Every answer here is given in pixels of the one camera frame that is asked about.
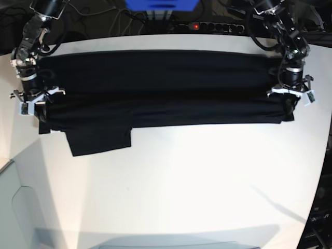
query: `blue container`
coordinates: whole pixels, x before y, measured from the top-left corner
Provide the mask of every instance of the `blue container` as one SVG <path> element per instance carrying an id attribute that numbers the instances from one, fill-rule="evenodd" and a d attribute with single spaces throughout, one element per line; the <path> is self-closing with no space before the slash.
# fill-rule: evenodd
<path id="1" fill-rule="evenodd" d="M 177 10 L 193 11 L 199 0 L 126 0 L 127 8 L 133 11 Z"/>

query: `blue box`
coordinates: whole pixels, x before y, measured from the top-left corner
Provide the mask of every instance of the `blue box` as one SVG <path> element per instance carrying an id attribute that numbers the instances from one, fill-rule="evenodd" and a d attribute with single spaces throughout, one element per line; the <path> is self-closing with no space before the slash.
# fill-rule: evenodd
<path id="1" fill-rule="evenodd" d="M 193 11 L 199 0 L 126 0 L 127 8 L 133 11 L 176 10 Z"/>

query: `folded black garment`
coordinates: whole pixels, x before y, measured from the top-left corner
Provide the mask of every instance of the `folded black garment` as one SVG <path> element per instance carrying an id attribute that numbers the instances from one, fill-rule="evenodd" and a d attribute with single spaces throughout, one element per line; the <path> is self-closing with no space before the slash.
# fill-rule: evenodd
<path id="1" fill-rule="evenodd" d="M 139 127 L 293 121 L 290 95 L 266 92 L 280 59 L 210 51 L 116 51 L 43 58 L 47 104 L 40 134 L 66 133 L 73 156 L 131 146 Z"/>

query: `white table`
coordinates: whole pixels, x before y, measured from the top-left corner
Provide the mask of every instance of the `white table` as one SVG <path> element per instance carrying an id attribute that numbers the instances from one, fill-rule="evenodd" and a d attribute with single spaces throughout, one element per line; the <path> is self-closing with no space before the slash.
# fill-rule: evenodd
<path id="1" fill-rule="evenodd" d="M 132 49 L 265 53 L 248 37 L 148 35 L 64 44 L 57 54 Z M 305 74 L 318 102 L 299 102 L 294 122 L 133 129 L 131 148 L 73 158 L 64 134 L 39 136 L 33 118 L 17 115 L 7 96 L 19 83 L 4 56 L 0 157 L 14 158 L 21 184 L 36 191 L 56 248 L 296 248 L 328 139 L 331 61 L 331 49 L 311 46 Z"/>

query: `black cloth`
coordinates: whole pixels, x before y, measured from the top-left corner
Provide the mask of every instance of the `black cloth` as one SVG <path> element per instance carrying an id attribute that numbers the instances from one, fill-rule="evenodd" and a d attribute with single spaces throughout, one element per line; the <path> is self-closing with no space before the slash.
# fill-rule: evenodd
<path id="1" fill-rule="evenodd" d="M 267 90 L 280 59 L 210 51 L 117 51 L 43 58 L 66 95 L 47 104 L 47 130 L 64 131 L 74 156 L 130 147 L 139 127 L 293 120 Z"/>

